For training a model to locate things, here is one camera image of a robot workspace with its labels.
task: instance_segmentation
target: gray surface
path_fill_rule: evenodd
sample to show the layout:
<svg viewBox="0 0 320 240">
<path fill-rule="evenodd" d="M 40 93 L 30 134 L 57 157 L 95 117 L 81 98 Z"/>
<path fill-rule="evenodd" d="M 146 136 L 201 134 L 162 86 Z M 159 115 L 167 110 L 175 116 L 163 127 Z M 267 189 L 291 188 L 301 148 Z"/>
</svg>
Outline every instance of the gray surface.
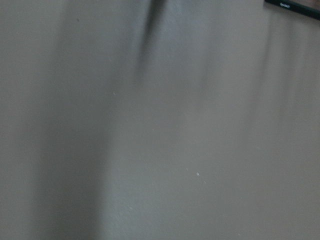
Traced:
<svg viewBox="0 0 320 240">
<path fill-rule="evenodd" d="M 320 22 L 150 3 L 0 2 L 0 239 L 318 240 Z"/>
</svg>

